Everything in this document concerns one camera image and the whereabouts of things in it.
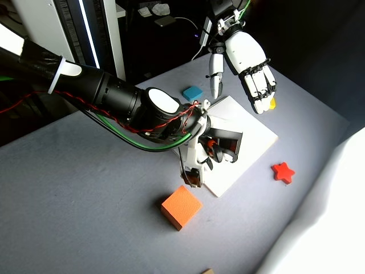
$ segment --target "tabletop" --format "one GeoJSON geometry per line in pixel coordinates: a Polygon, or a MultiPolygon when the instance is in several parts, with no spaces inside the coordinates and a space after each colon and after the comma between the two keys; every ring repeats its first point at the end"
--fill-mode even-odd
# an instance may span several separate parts
{"type": "MultiPolygon", "coordinates": [[[[212,99],[209,55],[150,79],[186,102],[212,99]]],[[[252,110],[227,66],[224,95],[279,139],[220,198],[189,189],[202,210],[177,232],[161,202],[183,184],[173,152],[137,150],[76,112],[0,148],[0,273],[252,273],[319,175],[348,125],[273,70],[277,108],[252,110]],[[273,164],[296,171],[286,186],[273,164]]]]}

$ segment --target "orange cube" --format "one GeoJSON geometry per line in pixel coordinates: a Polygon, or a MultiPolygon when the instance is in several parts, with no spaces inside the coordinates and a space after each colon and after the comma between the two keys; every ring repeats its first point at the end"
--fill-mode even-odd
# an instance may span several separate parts
{"type": "Polygon", "coordinates": [[[190,191],[181,186],[162,203],[161,211],[176,229],[180,230],[202,206],[190,191]]]}

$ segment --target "white board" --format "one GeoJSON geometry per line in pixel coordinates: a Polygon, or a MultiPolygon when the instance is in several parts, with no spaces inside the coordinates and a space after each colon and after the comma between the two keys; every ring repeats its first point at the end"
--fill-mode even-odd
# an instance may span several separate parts
{"type": "Polygon", "coordinates": [[[235,163],[213,162],[213,170],[205,172],[205,186],[217,197],[237,181],[237,179],[278,139],[278,136],[264,124],[249,114],[231,96],[209,108],[209,115],[220,117],[237,125],[242,132],[238,160],[235,163]]]}

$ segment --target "blue block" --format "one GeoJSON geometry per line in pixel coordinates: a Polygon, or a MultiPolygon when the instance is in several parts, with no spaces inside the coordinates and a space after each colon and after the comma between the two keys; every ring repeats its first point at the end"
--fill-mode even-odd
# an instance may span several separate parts
{"type": "Polygon", "coordinates": [[[194,100],[197,100],[203,95],[203,90],[196,86],[192,86],[188,88],[187,90],[184,90],[182,93],[183,97],[188,100],[189,102],[192,102],[194,100]]]}

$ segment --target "light strip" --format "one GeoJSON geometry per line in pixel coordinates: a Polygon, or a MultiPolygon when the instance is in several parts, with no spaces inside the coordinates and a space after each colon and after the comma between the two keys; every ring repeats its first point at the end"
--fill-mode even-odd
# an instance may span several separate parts
{"type": "Polygon", "coordinates": [[[0,47],[20,56],[23,51],[24,39],[0,23],[0,47]]]}
{"type": "Polygon", "coordinates": [[[94,47],[94,42],[92,41],[92,36],[91,36],[91,32],[90,32],[90,27],[89,27],[89,23],[87,21],[87,17],[86,17],[86,12],[85,12],[85,7],[84,7],[84,3],[82,0],[79,0],[79,4],[80,4],[80,8],[81,8],[81,13],[82,13],[82,17],[84,19],[84,24],[85,24],[85,28],[86,28],[86,33],[87,36],[89,38],[89,42],[90,42],[90,46],[91,46],[91,51],[92,51],[92,55],[94,56],[94,61],[96,64],[96,67],[99,69],[99,61],[98,61],[98,57],[96,56],[96,51],[95,51],[95,47],[94,47]]]}

